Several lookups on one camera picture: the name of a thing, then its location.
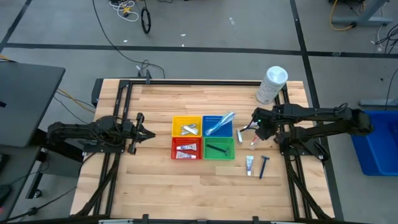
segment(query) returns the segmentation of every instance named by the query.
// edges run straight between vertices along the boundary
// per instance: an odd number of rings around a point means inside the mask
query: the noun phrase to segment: yellow basket
[[[181,135],[181,129],[184,125],[195,124],[198,134],[192,133]],[[172,124],[173,137],[201,137],[201,116],[174,116]]]

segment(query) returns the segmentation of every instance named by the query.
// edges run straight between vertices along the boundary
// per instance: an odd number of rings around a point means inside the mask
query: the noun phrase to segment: toothpaste tube
[[[195,155],[191,155],[188,153],[183,153],[183,152],[177,152],[177,155],[175,156],[176,159],[196,159],[197,157]]]
[[[248,176],[251,175],[253,160],[254,160],[254,156],[246,156],[246,171],[248,172]]]
[[[185,125],[184,127],[182,127],[184,130],[187,130],[189,132],[191,132],[194,135],[197,135],[199,130],[197,130],[196,128],[190,128],[187,125]]]
[[[177,150],[183,151],[183,150],[197,150],[197,145],[196,144],[189,144],[189,145],[184,145],[184,146],[177,146]]]

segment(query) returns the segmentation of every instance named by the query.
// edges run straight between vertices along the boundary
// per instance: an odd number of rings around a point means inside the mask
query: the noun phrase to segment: green basket
[[[212,149],[207,146],[218,147],[220,149],[228,149],[228,154],[220,152],[216,149]],[[211,138],[205,137],[205,143],[203,145],[204,159],[217,159],[217,160],[233,160],[235,159],[235,143],[233,138]]]

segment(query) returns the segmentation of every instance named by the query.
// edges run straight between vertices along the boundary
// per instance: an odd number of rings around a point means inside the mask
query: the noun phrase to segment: plastic basket
[[[398,176],[398,111],[365,111],[374,131],[351,136],[356,155],[366,175]]]
[[[228,154],[217,151],[207,146],[218,147],[220,149],[228,149]],[[205,137],[203,143],[203,158],[204,159],[217,159],[217,160],[233,160],[235,159],[235,143],[233,138],[212,138]]]
[[[195,155],[196,159],[202,159],[202,144],[201,138],[173,138],[172,139],[172,159],[176,159],[175,156],[177,155],[177,146],[183,146],[187,144],[197,144],[197,150],[186,150],[182,151],[187,154]]]
[[[216,125],[223,117],[222,116],[203,116],[203,136],[204,137],[232,137],[232,121],[220,127],[219,130],[207,135],[206,131]]]
[[[195,124],[198,134],[192,133],[181,135],[181,129],[184,125]],[[173,137],[201,137],[201,116],[174,116],[172,123],[172,136]]]

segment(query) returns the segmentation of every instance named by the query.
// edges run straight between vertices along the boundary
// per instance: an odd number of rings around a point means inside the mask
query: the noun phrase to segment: red basket
[[[175,156],[177,155],[177,146],[183,146],[187,144],[197,144],[197,150],[184,150],[182,152],[195,155],[197,158],[196,159],[201,159],[202,157],[202,146],[201,146],[201,138],[189,138],[189,137],[183,137],[183,138],[178,138],[175,137],[172,139],[172,159],[176,159]]]

